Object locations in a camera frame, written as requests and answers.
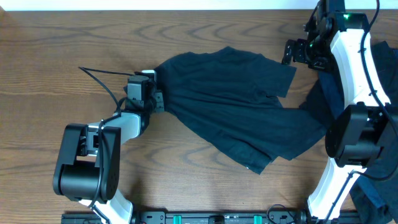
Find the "green connector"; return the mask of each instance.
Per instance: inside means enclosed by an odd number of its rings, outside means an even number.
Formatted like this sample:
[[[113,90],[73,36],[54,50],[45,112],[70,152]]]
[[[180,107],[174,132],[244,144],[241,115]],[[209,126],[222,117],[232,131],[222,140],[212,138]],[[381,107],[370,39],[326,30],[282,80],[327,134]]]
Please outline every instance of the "green connector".
[[[255,215],[254,216],[254,224],[262,224],[262,216]]]
[[[182,217],[181,215],[173,216],[173,224],[182,224]]]

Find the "dark cloth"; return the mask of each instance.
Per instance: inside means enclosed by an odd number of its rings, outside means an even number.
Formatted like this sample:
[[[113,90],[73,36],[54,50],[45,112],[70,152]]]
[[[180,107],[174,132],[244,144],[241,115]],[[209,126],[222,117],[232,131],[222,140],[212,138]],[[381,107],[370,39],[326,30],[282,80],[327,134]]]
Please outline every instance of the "dark cloth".
[[[325,128],[307,111],[284,109],[296,68],[227,47],[188,52],[159,65],[165,110],[221,152],[260,174],[278,156],[291,160]]]
[[[385,224],[392,220],[388,211],[388,205],[383,201],[376,190],[364,192],[364,187],[373,187],[372,183],[366,178],[359,178],[350,190],[351,199],[359,213],[362,223]]]
[[[374,64],[379,80],[390,98],[391,104],[398,106],[398,57],[389,48],[387,42],[371,47]],[[344,101],[336,74],[319,73],[319,80],[300,107],[322,125],[329,128],[332,122],[343,112]],[[366,171],[373,176],[386,176],[398,161],[398,144],[384,150],[382,159],[376,161]],[[387,182],[374,182],[360,177],[350,191],[351,198],[363,223],[387,223],[398,221],[398,177]]]

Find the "wire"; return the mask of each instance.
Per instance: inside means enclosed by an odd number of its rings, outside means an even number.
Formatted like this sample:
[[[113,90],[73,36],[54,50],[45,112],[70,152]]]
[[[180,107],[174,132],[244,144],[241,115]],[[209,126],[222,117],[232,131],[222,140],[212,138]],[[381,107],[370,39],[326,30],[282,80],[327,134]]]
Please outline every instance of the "wire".
[[[90,71],[93,71],[93,70],[95,70],[95,69],[84,68],[84,67],[79,67],[79,68],[80,68],[83,72],[85,72],[87,75],[89,75],[91,78],[93,78],[95,81],[97,81],[97,82],[98,82],[98,83],[111,95],[112,99],[113,99],[114,102],[116,103],[116,107],[117,107],[117,109],[118,109],[118,113],[120,113],[120,112],[121,112],[121,109],[120,109],[118,100],[116,99],[116,97],[114,96],[114,94],[112,93],[112,91],[111,91],[108,87],[106,87],[106,85],[105,85],[104,83],[102,83],[99,79],[97,79],[94,75],[92,75],[90,72],[88,72],[89,70],[90,70]]]
[[[110,72],[110,71],[105,71],[105,70],[98,70],[98,69],[92,69],[92,68],[85,68],[87,71],[92,71],[92,72],[101,72],[101,73],[107,73],[107,74],[113,74],[113,75],[129,75],[132,76],[133,74],[130,73],[123,73],[123,72]]]
[[[338,192],[338,195],[337,195],[337,197],[336,197],[336,200],[331,204],[331,208],[329,209],[328,215],[327,215],[326,218],[323,220],[323,223],[324,223],[324,224],[325,224],[326,222],[329,221],[329,217],[330,217],[332,211],[335,209],[335,206],[336,206],[337,202],[339,201],[341,195],[342,195],[343,192],[344,192],[344,189],[347,187],[348,182],[349,182],[349,180],[353,177],[353,175],[354,175],[353,171],[351,171],[351,172],[348,174],[348,177],[347,177],[346,181],[344,182],[343,186],[341,187],[340,192]]]
[[[296,222],[296,218],[287,210],[287,208],[286,208],[285,206],[283,206],[283,205],[281,205],[281,204],[275,204],[275,205],[271,206],[270,208],[268,208],[268,210],[267,210],[267,218],[268,218],[268,220],[269,220],[271,223],[277,224],[276,222],[272,221],[272,219],[269,217],[269,213],[271,212],[271,210],[272,210],[275,206],[280,206],[280,207],[284,208],[284,210],[290,215],[290,217],[293,218],[293,221],[290,222],[290,223],[295,223],[295,222]]]
[[[96,206],[93,206],[93,211],[103,220],[105,220],[105,224],[111,224],[111,220],[108,219]]]
[[[103,149],[102,128],[107,122],[112,121],[113,119],[119,118],[121,116],[121,103],[123,103],[123,102],[121,102],[119,104],[118,100],[116,99],[116,97],[112,93],[112,91],[108,87],[106,87],[106,85],[103,82],[101,82],[94,75],[92,75],[89,71],[104,72],[104,73],[110,73],[110,74],[113,74],[114,72],[107,72],[107,71],[95,70],[95,69],[84,68],[84,67],[79,67],[79,68],[82,71],[84,71],[87,75],[89,75],[91,78],[93,78],[95,81],[97,81],[109,93],[109,95],[112,97],[112,99],[116,103],[116,111],[118,112],[117,115],[115,115],[115,116],[112,116],[112,117],[107,118],[107,119],[102,119],[101,122],[98,125],[98,130],[97,130],[97,132],[98,132],[98,151],[97,151],[97,156],[98,156],[98,159],[99,159],[99,176],[98,176],[98,182],[97,182],[97,187],[96,187],[96,190],[95,190],[94,197],[93,197],[93,199],[91,200],[91,203],[88,206],[89,208],[94,210],[95,209],[94,204],[97,201],[98,197],[100,196],[101,186],[102,186],[102,179],[103,179],[103,176],[104,176],[104,149]]]
[[[307,22],[306,25],[305,25],[305,28],[304,28],[304,31],[305,31],[305,32],[308,32],[308,31],[309,31],[309,26],[310,26],[311,22],[313,21],[313,16],[315,15],[315,12],[316,12],[317,9],[318,9],[318,5],[319,5],[319,2],[318,2],[318,4],[317,4],[317,6],[315,6],[315,9],[314,9],[314,10],[312,11],[312,13],[311,13],[310,19],[308,20],[308,22]]]
[[[123,102],[127,99],[127,97],[123,97],[119,100],[118,105],[122,107]]]

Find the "wooden table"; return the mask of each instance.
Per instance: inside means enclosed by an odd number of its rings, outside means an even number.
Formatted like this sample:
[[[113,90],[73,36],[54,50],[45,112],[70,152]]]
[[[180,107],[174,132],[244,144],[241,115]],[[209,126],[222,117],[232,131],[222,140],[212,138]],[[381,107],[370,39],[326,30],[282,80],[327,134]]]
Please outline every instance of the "wooden table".
[[[6,223],[59,223],[88,211],[55,195],[52,178],[68,123],[114,110],[108,94],[77,66],[133,72],[174,55],[225,46],[281,61],[287,39],[305,38],[310,11],[6,12],[0,21],[0,217]],[[374,42],[398,47],[398,12],[381,11]],[[297,69],[285,107],[304,101],[317,73]],[[123,96],[126,77],[98,74]],[[119,188],[140,208],[267,210],[302,208],[326,165],[324,141],[257,175],[220,153],[168,113],[121,151]],[[344,209],[354,209],[350,197]]]

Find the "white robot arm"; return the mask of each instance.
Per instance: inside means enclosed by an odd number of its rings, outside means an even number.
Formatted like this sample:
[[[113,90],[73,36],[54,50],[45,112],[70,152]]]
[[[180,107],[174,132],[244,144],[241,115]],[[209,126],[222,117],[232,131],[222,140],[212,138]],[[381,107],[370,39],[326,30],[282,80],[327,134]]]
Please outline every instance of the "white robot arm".
[[[336,78],[344,95],[345,110],[326,134],[326,169],[307,200],[310,216],[319,220],[339,217],[358,173],[365,172],[396,138],[391,121],[383,116],[369,84],[377,91],[382,105],[388,107],[390,100],[380,84],[371,54],[369,29],[366,15],[345,12],[343,0],[321,0],[305,25],[308,39],[289,40],[285,48],[284,64],[293,57],[294,62],[307,63],[310,68],[338,71]]]
[[[125,110],[106,121],[69,124],[65,128],[53,189],[56,194],[90,207],[102,223],[130,224],[134,220],[133,204],[118,190],[120,147],[144,132],[152,112],[164,110],[162,92],[156,90],[155,81],[153,70],[130,76]],[[100,159],[80,161],[78,156]]]

